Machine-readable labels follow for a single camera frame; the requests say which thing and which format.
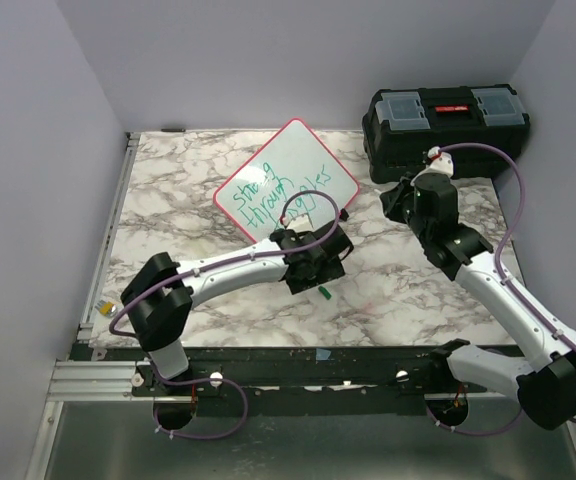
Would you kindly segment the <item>green marker cap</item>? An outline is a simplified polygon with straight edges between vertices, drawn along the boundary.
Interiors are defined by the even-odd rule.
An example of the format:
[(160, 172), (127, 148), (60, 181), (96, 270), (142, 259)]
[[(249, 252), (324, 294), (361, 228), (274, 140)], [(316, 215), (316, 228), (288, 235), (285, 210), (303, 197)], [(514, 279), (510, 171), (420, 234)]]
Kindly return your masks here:
[(330, 300), (332, 298), (331, 293), (323, 286), (318, 287), (318, 291), (327, 299)]

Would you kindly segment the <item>whiteboard with pink frame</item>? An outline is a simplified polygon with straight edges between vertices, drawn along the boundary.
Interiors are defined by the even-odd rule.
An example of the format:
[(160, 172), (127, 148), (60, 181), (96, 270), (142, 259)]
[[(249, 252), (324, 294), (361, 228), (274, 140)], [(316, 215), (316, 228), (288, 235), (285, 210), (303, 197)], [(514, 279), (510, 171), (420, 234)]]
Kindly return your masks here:
[(290, 220), (307, 215), (319, 228), (333, 219), (330, 196), (341, 209), (359, 183), (302, 120), (284, 125), (214, 193), (214, 204), (253, 242)]

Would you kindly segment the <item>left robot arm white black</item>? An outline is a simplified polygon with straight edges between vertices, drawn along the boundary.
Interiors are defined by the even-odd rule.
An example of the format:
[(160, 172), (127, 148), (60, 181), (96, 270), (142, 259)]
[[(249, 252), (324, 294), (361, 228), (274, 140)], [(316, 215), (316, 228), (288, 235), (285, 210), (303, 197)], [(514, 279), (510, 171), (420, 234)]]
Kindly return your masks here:
[(123, 290), (121, 302), (141, 349), (156, 367), (155, 382), (169, 395), (182, 393), (190, 361), (181, 335), (201, 304), (262, 283), (285, 283), (295, 295), (345, 275), (342, 261), (354, 250), (331, 221), (315, 231), (278, 229), (266, 239), (207, 260), (175, 262), (152, 256)]

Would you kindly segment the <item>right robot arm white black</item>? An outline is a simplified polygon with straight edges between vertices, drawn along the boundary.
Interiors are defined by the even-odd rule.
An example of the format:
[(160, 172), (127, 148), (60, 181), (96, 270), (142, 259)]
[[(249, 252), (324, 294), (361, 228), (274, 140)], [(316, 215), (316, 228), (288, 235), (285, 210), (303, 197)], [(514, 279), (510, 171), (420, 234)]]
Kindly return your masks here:
[(495, 259), (492, 245), (459, 220), (450, 178), (403, 177), (381, 194), (384, 216), (414, 233), (432, 265), (498, 321), (522, 354), (507, 357), (467, 341), (451, 341), (428, 367), (428, 379), (448, 392), (471, 383), (516, 401), (538, 426), (554, 430), (576, 416), (576, 331), (555, 318)]

